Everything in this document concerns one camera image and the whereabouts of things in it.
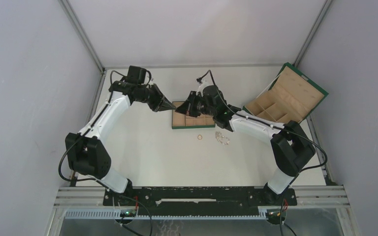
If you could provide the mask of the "green jewelry tray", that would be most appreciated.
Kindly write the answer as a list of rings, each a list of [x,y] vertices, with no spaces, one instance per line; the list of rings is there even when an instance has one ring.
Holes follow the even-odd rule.
[[[213,118],[207,115],[200,115],[196,118],[172,112],[172,129],[195,129],[195,128],[214,128],[216,126]]]

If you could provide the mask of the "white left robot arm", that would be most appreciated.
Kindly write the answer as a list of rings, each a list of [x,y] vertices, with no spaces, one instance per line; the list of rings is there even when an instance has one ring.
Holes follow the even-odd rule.
[[[115,199],[122,205],[130,204],[134,191],[128,188],[129,180],[111,166],[111,157],[104,142],[119,117],[133,102],[145,103],[153,112],[174,110],[176,107],[156,84],[143,85],[115,81],[109,88],[105,105],[78,133],[66,136],[66,153],[69,168],[89,180],[115,192]]]

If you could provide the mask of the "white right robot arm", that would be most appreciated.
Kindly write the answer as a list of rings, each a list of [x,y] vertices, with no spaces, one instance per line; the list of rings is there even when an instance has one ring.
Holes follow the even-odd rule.
[[[244,133],[267,143],[277,165],[264,187],[265,200],[272,205],[284,199],[284,191],[316,153],[298,122],[279,123],[251,117],[244,110],[227,104],[222,92],[214,85],[206,86],[202,92],[191,91],[175,111],[193,118],[211,116],[222,129]]]

